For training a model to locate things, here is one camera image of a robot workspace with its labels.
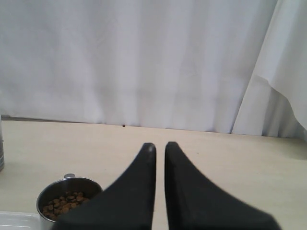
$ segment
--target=metal can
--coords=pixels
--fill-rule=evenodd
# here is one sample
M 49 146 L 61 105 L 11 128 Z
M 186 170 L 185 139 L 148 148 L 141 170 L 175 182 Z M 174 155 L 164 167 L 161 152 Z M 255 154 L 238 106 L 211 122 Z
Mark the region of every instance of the metal can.
M 3 152 L 3 139 L 2 139 L 2 126 L 0 115 L 0 171 L 4 168 L 4 152 Z

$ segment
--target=stainless steel cup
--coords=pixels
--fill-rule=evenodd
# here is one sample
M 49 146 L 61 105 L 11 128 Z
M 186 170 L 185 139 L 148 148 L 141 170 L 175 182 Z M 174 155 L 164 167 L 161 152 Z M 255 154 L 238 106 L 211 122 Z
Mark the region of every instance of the stainless steel cup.
M 40 215 L 41 230 L 49 230 L 55 223 L 54 220 L 48 219 L 43 215 L 43 207 L 50 200 L 58 198 L 65 192 L 83 192 L 84 196 L 91 199 L 100 192 L 102 188 L 98 183 L 84 177 L 76 177 L 74 174 L 66 174 L 63 179 L 48 185 L 38 196 L 36 208 Z

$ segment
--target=tabletop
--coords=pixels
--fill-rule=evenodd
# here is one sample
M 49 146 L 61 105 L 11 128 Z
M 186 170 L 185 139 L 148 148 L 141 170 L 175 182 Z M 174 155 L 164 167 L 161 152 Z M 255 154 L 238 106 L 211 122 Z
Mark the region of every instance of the tabletop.
M 284 230 L 307 226 L 307 143 L 297 139 L 99 124 L 2 122 L 0 211 L 36 213 L 48 184 L 74 173 L 110 186 L 144 142 L 157 149 L 153 229 L 166 230 L 164 150 L 179 143 L 195 166 L 233 196 L 273 214 Z

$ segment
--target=dry cat food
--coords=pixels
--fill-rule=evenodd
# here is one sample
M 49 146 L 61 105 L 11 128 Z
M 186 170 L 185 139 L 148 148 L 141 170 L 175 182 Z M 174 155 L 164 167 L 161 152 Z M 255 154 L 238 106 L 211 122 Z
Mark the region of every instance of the dry cat food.
M 89 201 L 82 192 L 66 192 L 59 198 L 53 199 L 43 207 L 43 215 L 51 220 L 57 220 L 62 213 L 68 212 L 82 203 Z

